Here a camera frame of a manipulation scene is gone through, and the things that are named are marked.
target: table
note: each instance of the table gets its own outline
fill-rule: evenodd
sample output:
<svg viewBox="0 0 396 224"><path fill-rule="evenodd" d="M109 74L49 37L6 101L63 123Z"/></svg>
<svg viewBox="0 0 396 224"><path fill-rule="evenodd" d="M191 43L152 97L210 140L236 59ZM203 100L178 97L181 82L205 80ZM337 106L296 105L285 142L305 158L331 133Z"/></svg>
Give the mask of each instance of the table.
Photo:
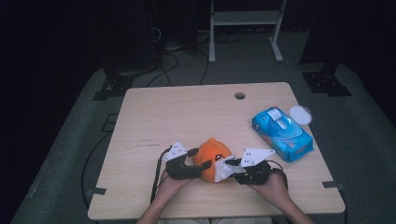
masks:
<svg viewBox="0 0 396 224"><path fill-rule="evenodd" d="M209 27L209 61L216 61L215 48L215 26L219 25L262 25L274 24L274 36L269 37L271 48L274 52L276 61L283 63L283 57L277 46L277 37L282 24L287 0L282 0L279 10L267 11L215 11L214 0L211 0L210 6L210 27Z"/></svg>
<svg viewBox="0 0 396 224"><path fill-rule="evenodd" d="M190 149L213 136L237 158L245 147L269 148L251 128L251 119L270 106L286 112L297 104L287 83L128 90L96 186L106 193L93 195L89 217L139 218L149 206L157 160L176 141ZM308 126L304 129L312 135ZM337 188L323 187L332 176L315 140L314 150L298 161L288 163L277 154L268 160L283 166L290 196L307 214L345 210ZM162 218L275 215L282 214L233 178L218 184L197 178L166 207Z"/></svg>

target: shelf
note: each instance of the shelf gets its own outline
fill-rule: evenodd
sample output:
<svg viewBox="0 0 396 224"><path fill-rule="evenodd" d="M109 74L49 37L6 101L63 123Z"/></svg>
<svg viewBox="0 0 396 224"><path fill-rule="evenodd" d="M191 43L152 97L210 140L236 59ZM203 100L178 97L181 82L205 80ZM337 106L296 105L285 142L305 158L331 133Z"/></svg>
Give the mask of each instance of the shelf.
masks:
<svg viewBox="0 0 396 224"><path fill-rule="evenodd" d="M215 12L214 25L276 24L278 10Z"/></svg>

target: black stand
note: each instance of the black stand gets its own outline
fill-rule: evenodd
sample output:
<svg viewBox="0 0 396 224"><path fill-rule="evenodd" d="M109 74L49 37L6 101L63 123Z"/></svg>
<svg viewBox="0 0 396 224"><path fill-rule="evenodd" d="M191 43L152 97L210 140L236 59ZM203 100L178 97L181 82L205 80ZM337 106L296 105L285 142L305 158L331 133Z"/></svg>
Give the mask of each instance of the black stand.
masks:
<svg viewBox="0 0 396 224"><path fill-rule="evenodd" d="M124 96L125 92L134 84L134 77L123 77L114 66L105 64L106 81L102 89L93 96L93 101L104 101L107 97Z"/></svg>
<svg viewBox="0 0 396 224"><path fill-rule="evenodd" d="M304 72L303 76L313 93L327 93L329 96L351 96L346 86L341 85L334 75L338 63L325 63L318 72Z"/></svg>

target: hand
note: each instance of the hand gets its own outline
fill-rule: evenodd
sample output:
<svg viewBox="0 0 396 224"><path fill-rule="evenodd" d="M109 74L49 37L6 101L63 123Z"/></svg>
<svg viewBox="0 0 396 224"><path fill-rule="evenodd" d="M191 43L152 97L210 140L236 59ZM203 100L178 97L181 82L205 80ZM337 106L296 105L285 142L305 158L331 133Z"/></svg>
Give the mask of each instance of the hand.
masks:
<svg viewBox="0 0 396 224"><path fill-rule="evenodd" d="M285 182L283 182L283 177L277 173L271 173L264 185L248 186L256 190L267 202L279 209L292 203Z"/></svg>
<svg viewBox="0 0 396 224"><path fill-rule="evenodd" d="M161 184L158 187L157 196L152 204L146 209L142 217L137 223L156 224L165 209L166 205L180 192L180 190L188 185L193 179L176 180L169 176L166 171L161 175Z"/></svg>
<svg viewBox="0 0 396 224"><path fill-rule="evenodd" d="M188 185L192 180L193 179L177 180L169 176L166 171L163 171L160 181L161 184L158 188L156 198L160 198L166 202L169 202L180 192L184 186Z"/></svg>
<svg viewBox="0 0 396 224"><path fill-rule="evenodd" d="M277 173L271 173L264 185L248 185L256 190L269 203L277 207L294 224L314 223L298 206L293 202L286 189L283 177Z"/></svg>

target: cable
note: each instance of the cable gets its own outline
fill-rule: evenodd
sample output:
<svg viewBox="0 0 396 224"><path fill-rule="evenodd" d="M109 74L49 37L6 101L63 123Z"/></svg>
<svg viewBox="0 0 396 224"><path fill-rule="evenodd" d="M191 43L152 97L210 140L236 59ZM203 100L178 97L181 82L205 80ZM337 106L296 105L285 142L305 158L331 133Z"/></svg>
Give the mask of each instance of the cable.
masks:
<svg viewBox="0 0 396 224"><path fill-rule="evenodd" d="M165 54L170 54L170 53L174 53L176 51L182 50L184 48L186 48L186 46L180 45L177 47L168 47L168 48L165 48L164 50L165 50Z"/></svg>
<svg viewBox="0 0 396 224"><path fill-rule="evenodd" d="M165 181L166 178L168 178L169 174L160 182L160 184L158 184L157 188L160 187L160 185L163 183L163 181Z"/></svg>
<svg viewBox="0 0 396 224"><path fill-rule="evenodd" d="M244 34L239 34L239 35L241 36L238 37L237 35L228 35L225 33L219 33L218 35L216 35L215 41L218 44L232 44L245 39Z"/></svg>
<svg viewBox="0 0 396 224"><path fill-rule="evenodd" d="M276 165L278 165L279 168L283 171L283 167L282 167L279 163L277 163L276 161L270 161L270 162L273 162L273 163L275 163Z"/></svg>
<svg viewBox="0 0 396 224"><path fill-rule="evenodd" d="M157 40L159 40L161 38L161 30L158 29L157 27L151 27L151 30L157 30L158 31L158 37Z"/></svg>
<svg viewBox="0 0 396 224"><path fill-rule="evenodd" d="M107 134L105 134L105 136L103 136L103 137L99 140L98 143L96 143L96 145L92 148L90 154L88 155L88 158L85 160L84 167L82 168L81 180L80 180L80 181L81 181L81 183L80 183L80 184L81 184L81 193L82 193L82 198L84 199L84 203L85 203L85 206L87 207L87 209L89 209L89 205L88 205L88 202L87 202L87 198L85 198L85 191L84 191L84 175L85 175L85 169L87 168L88 161L90 160L91 155L93 154L93 152L99 147L99 145L100 145L111 133L113 133L113 132L108 132Z"/></svg>
<svg viewBox="0 0 396 224"><path fill-rule="evenodd" d="M177 65L178 65L178 58L177 58L176 56L174 56L174 55L171 55L171 54L167 54L167 56L171 56L171 57L173 57L173 58L176 60L175 65L172 66L169 70L164 71L163 73L160 73L158 76L156 76L155 78L153 78L153 79L146 85L146 88L149 87L149 85L151 85L151 83L152 83L153 81L155 81L155 79L157 79L158 77L161 77L161 76L163 76L163 75L167 75L168 72L172 71L173 69L175 69L175 68L177 67Z"/></svg>
<svg viewBox="0 0 396 224"><path fill-rule="evenodd" d="M206 73L207 73L207 69L209 67L209 59L207 58L207 55L204 53L203 50L201 50L201 49L198 49L198 50L201 51L202 54L204 54L205 59L206 59L206 68L205 68L204 74L201 77L201 81L199 82L199 84L202 85L202 83L204 82L204 78L206 76Z"/></svg>
<svg viewBox="0 0 396 224"><path fill-rule="evenodd" d="M202 42L209 38L209 31L198 31L198 42Z"/></svg>
<svg viewBox="0 0 396 224"><path fill-rule="evenodd" d="M161 183L163 181L161 181L161 183L157 186L158 183L158 179L160 178L160 171L161 171L161 163L163 162L163 155L165 155L166 152L170 151L172 148L172 146L170 146L169 148L167 148L166 150L163 151L163 153L161 154L160 158L157 160L157 169L155 171L155 178L154 178L154 183L152 184L152 191L151 191L151 198L150 198L150 203L152 203L152 201L154 201L155 199L155 194L157 193L157 188L161 185Z"/></svg>
<svg viewBox="0 0 396 224"><path fill-rule="evenodd" d="M161 70L163 70L163 72L165 73L166 78L168 79L168 85L167 85L167 86L172 86L172 84L171 84L171 78L169 77L168 72L165 71L165 69L163 69L163 64L162 64L162 63L161 63L161 65L160 65L160 67L161 67Z"/></svg>

